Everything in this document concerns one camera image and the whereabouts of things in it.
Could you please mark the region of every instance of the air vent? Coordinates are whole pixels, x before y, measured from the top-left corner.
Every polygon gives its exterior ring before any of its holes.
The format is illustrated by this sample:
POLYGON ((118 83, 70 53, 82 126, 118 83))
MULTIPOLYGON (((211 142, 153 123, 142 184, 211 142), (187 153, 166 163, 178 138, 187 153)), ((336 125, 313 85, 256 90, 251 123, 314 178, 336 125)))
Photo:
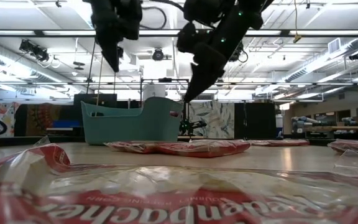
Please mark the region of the air vent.
POLYGON ((328 43, 328 53, 332 54, 337 52, 341 48, 341 39, 337 38, 328 43))

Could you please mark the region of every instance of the plastic packaging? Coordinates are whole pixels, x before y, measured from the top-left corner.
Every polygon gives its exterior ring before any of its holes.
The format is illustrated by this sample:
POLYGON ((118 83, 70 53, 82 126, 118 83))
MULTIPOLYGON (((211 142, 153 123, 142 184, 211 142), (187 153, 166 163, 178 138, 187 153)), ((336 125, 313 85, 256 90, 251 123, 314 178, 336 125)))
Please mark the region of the plastic packaging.
POLYGON ((284 139, 284 140, 250 140, 253 146, 308 146, 309 141, 304 139, 284 139))
POLYGON ((335 162, 333 173, 358 176, 358 153, 350 149, 346 150, 335 162))
POLYGON ((352 150, 358 153, 358 141, 355 140, 337 139, 336 141, 329 143, 328 147, 340 153, 346 152, 347 150, 352 150))
POLYGON ((124 152, 161 153, 188 157, 218 157, 244 152, 250 144, 243 140, 199 140, 192 142, 110 142, 107 146, 124 152))
POLYGON ((74 165, 51 144, 0 159, 0 223, 358 224, 358 177, 74 165))

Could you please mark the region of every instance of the spotlight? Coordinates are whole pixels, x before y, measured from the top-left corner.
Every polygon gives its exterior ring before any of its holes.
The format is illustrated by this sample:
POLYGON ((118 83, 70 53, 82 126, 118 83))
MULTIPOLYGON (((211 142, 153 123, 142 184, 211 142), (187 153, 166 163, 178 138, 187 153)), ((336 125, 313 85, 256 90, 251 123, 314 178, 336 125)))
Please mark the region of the spotlight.
POLYGON ((357 54, 354 54, 354 55, 350 55, 350 56, 349 56, 349 59, 350 59, 350 60, 358 60, 358 53, 357 53, 357 54))
POLYGON ((155 61, 163 60, 164 59, 164 53, 162 52, 162 49, 155 49, 152 58, 155 61))
POLYGON ((49 61, 49 54, 47 52, 48 50, 38 45, 30 43, 30 41, 28 40, 22 40, 19 50, 21 50, 25 54, 30 54, 40 62, 49 61))

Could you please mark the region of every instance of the black speaker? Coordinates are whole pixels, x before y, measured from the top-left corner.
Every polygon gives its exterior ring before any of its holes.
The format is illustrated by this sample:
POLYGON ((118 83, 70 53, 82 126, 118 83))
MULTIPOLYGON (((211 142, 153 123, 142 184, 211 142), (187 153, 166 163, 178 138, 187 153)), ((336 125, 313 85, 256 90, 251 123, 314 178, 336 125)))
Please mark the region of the black speaker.
POLYGON ((246 138, 275 139, 276 116, 273 103, 246 103, 246 138))

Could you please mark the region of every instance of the table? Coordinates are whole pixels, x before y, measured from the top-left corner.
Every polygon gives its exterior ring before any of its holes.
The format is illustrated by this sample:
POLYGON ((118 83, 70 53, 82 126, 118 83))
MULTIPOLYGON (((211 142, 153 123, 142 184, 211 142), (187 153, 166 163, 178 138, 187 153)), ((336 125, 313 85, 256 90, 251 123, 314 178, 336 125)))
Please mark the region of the table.
MULTIPOLYGON (((200 159, 160 154, 133 154, 112 151, 106 146, 89 146, 82 142, 60 143, 75 164, 131 164, 145 166, 190 166, 235 169, 272 169, 295 171, 326 171, 333 169, 339 158, 326 146, 260 147, 231 156, 200 159)), ((0 147, 0 158, 31 146, 0 147)))

